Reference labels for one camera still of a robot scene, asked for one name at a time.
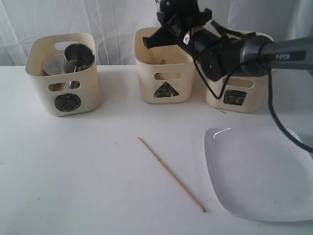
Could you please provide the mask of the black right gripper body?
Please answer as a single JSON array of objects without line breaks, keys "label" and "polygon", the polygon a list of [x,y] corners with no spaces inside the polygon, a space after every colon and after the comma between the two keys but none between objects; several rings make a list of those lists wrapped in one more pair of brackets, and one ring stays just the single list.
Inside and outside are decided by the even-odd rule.
[{"label": "black right gripper body", "polygon": [[246,33],[227,29],[211,14],[174,14],[171,35],[175,44],[199,63],[206,78],[216,82],[235,69]]}]

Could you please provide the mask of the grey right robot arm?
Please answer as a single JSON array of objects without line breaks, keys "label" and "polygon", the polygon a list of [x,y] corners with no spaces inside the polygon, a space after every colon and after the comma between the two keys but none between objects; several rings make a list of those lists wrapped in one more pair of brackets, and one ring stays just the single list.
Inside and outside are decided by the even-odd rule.
[{"label": "grey right robot arm", "polygon": [[266,67],[287,70],[313,68],[313,38],[299,38],[274,42],[255,32],[229,30],[212,21],[218,34],[203,26],[211,17],[205,14],[166,17],[158,13],[161,28],[143,37],[147,49],[177,45],[199,63],[205,77],[219,81],[223,77],[261,77]]}]

